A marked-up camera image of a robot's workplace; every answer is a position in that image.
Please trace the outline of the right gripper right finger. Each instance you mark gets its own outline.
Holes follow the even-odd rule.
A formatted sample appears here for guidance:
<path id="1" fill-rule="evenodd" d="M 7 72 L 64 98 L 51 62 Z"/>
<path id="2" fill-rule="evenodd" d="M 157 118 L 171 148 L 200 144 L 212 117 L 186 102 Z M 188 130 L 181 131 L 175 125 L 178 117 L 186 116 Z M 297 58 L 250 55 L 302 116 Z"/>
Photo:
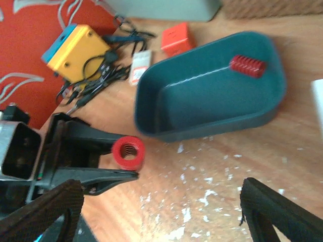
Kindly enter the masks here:
<path id="1" fill-rule="evenodd" d="M 290 241 L 322 241 L 322 219 L 253 177 L 243 181 L 242 217 L 253 241 L 280 241 L 277 228 Z"/>

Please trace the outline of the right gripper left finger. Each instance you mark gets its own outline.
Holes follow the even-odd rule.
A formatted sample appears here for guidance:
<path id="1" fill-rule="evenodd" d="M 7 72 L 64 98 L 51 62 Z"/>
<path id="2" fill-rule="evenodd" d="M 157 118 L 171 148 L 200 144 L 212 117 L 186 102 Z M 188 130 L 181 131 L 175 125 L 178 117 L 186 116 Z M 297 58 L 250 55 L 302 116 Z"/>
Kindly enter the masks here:
<path id="1" fill-rule="evenodd" d="M 72 241 L 83 202 L 80 181 L 67 180 L 1 220 L 1 241 L 35 241 L 62 215 L 57 241 Z"/>

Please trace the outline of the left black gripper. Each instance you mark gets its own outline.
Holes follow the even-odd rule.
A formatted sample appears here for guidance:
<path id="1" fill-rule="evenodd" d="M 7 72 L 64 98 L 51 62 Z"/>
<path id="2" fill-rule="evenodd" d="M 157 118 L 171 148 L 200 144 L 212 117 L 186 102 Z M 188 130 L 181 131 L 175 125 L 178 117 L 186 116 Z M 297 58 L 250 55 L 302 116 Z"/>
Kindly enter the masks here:
<path id="1" fill-rule="evenodd" d="M 114 143 L 128 135 L 107 133 L 64 113 L 51 116 L 36 178 L 26 202 L 31 202 L 69 179 L 78 180 L 84 195 L 98 196 L 139 178 L 139 173 L 98 168 L 99 153 L 112 153 Z"/>

